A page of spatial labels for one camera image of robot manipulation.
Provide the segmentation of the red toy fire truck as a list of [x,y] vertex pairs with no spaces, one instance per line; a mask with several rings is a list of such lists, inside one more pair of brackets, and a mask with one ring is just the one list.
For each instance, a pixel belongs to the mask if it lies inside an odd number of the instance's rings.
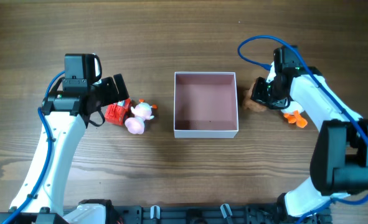
[[118,126],[124,125],[126,119],[130,116],[131,99],[128,98],[117,103],[108,105],[105,113],[105,119],[111,124]]

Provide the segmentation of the white plush duck toy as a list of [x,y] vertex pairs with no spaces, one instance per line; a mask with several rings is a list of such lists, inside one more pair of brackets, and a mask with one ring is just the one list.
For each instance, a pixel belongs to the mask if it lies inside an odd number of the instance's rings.
[[289,107],[281,112],[290,124],[295,124],[299,128],[305,128],[308,124],[307,120],[301,116],[301,113],[304,112],[303,107],[296,101],[290,101]]

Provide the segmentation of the pink plush pig toy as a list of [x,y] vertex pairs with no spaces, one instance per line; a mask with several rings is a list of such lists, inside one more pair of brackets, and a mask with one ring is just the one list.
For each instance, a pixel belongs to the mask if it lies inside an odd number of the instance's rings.
[[131,134],[143,134],[145,130],[145,121],[154,118],[153,109],[157,109],[156,105],[150,105],[143,99],[139,100],[139,104],[131,107],[130,111],[133,117],[129,117],[125,121],[125,126]]

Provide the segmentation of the brown plush bear toy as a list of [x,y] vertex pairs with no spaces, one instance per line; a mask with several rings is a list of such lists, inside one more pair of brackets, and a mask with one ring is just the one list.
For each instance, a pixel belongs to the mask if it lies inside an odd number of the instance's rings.
[[267,108],[251,99],[252,91],[255,86],[255,82],[252,83],[248,90],[243,92],[244,99],[242,101],[242,107],[245,110],[251,110],[256,113],[264,112]]

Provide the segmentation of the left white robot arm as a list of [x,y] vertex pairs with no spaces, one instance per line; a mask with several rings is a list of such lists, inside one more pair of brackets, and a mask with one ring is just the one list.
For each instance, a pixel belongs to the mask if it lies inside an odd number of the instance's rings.
[[116,215],[109,200],[90,200],[89,208],[78,207],[64,214],[64,192],[77,146],[93,113],[104,106],[128,99],[121,74],[102,77],[96,54],[65,54],[64,70],[48,85],[37,112],[42,130],[24,183],[0,223],[110,223]]

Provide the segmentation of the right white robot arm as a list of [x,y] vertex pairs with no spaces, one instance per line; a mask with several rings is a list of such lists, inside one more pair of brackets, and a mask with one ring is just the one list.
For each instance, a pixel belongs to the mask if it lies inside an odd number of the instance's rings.
[[[346,106],[327,86],[321,72],[307,67],[296,46],[273,52],[267,78],[259,77],[251,100],[280,110],[290,123],[304,127],[308,114],[319,131],[309,167],[310,177],[283,196],[289,217],[303,220],[331,203],[368,193],[368,119]],[[368,194],[357,203],[368,201]]]

